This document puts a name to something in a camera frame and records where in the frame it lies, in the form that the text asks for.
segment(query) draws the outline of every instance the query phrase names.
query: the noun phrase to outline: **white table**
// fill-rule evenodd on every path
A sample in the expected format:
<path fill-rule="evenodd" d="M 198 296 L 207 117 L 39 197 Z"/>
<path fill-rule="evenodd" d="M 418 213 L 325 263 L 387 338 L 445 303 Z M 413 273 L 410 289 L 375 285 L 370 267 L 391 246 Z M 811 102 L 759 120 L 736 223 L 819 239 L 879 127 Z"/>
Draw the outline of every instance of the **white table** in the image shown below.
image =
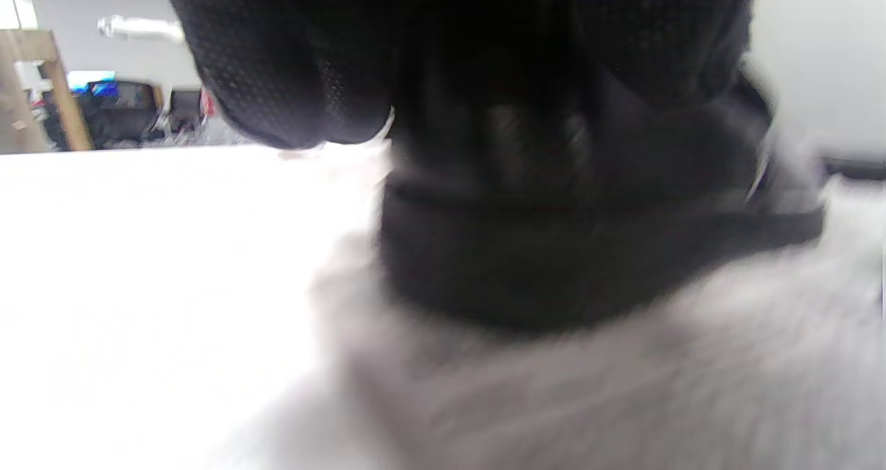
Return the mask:
<path fill-rule="evenodd" d="M 0 158 L 0 468 L 390 468 L 305 306 L 378 151 Z"/>

